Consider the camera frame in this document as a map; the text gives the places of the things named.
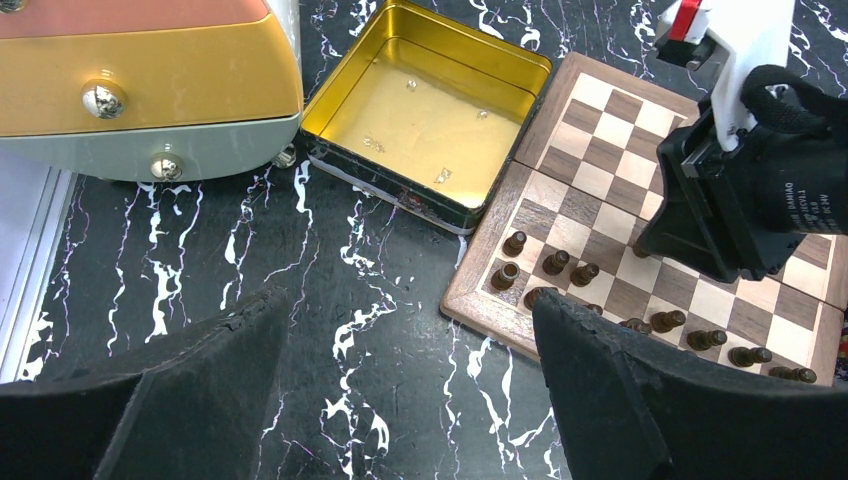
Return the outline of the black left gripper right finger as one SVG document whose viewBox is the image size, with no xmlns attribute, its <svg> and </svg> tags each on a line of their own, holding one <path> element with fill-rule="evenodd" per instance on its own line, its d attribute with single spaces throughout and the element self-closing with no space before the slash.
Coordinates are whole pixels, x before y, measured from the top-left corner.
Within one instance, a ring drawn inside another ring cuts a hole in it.
<svg viewBox="0 0 848 480">
<path fill-rule="evenodd" d="M 733 369 L 553 289 L 532 311 L 575 479 L 843 479 L 847 391 Z"/>
</svg>

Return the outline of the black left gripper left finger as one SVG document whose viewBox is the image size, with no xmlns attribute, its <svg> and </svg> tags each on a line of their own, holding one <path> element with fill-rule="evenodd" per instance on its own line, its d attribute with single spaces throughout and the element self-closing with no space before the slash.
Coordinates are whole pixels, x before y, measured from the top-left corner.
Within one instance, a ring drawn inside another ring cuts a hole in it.
<svg viewBox="0 0 848 480">
<path fill-rule="evenodd" d="M 287 333 L 267 286 L 53 378 L 1 387 L 5 479 L 250 479 Z"/>
</svg>

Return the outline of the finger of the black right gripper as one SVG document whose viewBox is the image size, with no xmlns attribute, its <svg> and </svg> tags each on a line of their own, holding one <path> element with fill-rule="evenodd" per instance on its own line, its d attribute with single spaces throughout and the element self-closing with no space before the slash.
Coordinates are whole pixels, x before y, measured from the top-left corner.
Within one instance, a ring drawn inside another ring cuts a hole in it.
<svg viewBox="0 0 848 480">
<path fill-rule="evenodd" d="M 664 198 L 640 234 L 645 252 L 676 260 L 708 278 L 733 283 L 778 273 L 805 236 L 769 229 L 755 205 L 747 152 L 723 161 L 707 148 L 657 149 Z"/>
</svg>

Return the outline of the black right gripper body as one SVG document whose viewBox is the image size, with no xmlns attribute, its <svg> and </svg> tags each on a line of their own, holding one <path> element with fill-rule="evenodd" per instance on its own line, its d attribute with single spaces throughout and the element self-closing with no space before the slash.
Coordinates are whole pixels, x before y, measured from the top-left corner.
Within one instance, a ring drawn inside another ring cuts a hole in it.
<svg viewBox="0 0 848 480">
<path fill-rule="evenodd" d="M 665 198 L 656 222 L 714 233 L 846 234 L 846 98 L 764 65 L 744 80 L 739 99 L 755 125 L 739 130 L 733 149 L 718 143 L 709 97 L 692 125 L 661 142 Z"/>
</svg>

